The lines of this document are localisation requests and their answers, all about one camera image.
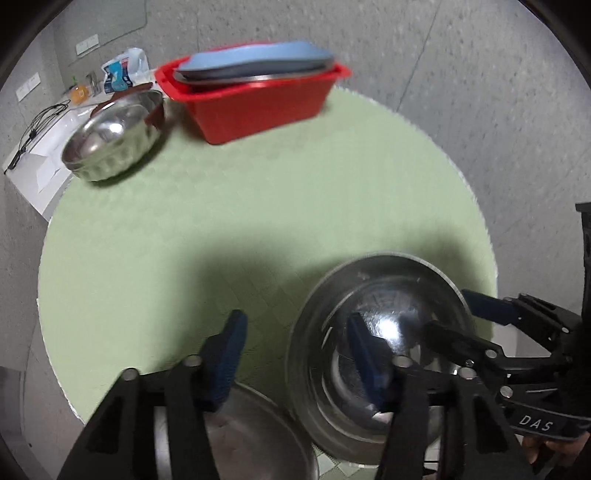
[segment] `metal pot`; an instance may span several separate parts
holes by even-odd
[[[306,433],[259,392],[237,383],[204,417],[220,480],[318,480]],[[158,480],[172,480],[166,407],[154,410],[154,446]]]
[[[460,291],[436,267],[410,255],[379,254],[337,267],[310,294],[293,326],[286,379],[295,417],[328,454],[376,465],[391,414],[367,399],[349,352],[346,321],[359,312],[392,351],[426,368],[457,365],[430,352],[421,326],[432,319],[475,331]],[[430,410],[428,439],[441,432],[440,407]]]

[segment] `human hand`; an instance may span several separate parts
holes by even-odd
[[[525,454],[530,463],[534,463],[538,458],[540,447],[546,445],[550,450],[562,453],[568,459],[577,458],[585,443],[589,439],[589,432],[579,437],[573,442],[555,442],[553,440],[544,440],[539,437],[524,437],[521,446],[525,449]]]

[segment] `orange object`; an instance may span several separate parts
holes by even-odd
[[[336,63],[329,72],[312,77],[194,91],[173,77],[188,59],[162,65],[156,70],[156,81],[172,100],[186,105],[205,140],[214,145],[317,115],[334,83],[351,76],[347,67]]]
[[[88,98],[90,98],[90,93],[85,85],[76,85],[70,90],[70,99],[74,105],[80,105]]]

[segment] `electrical outlet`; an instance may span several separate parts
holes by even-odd
[[[82,40],[80,43],[76,44],[76,55],[79,57],[83,54],[88,53],[88,50],[91,48],[96,47],[99,44],[99,36],[97,34],[88,37],[85,40]]]
[[[27,80],[27,85],[29,87],[29,92],[32,91],[40,83],[41,83],[41,78],[39,77],[39,73],[36,73],[31,78],[29,78]]]
[[[20,102],[22,99],[24,99],[29,92],[30,92],[29,86],[26,83],[24,83],[19,88],[17,88],[18,101]]]
[[[37,85],[41,83],[41,77],[37,72],[31,78],[29,78],[25,83],[23,83],[19,88],[17,88],[17,98],[18,101],[22,101]]]

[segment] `green table mat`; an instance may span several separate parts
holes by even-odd
[[[171,124],[132,174],[74,179],[47,231],[41,327],[82,420],[124,368],[198,352],[234,308],[250,319],[238,379],[285,405],[298,311],[324,273],[369,252],[418,255],[460,288],[496,294],[472,192],[403,117],[334,89],[318,117],[226,145]]]

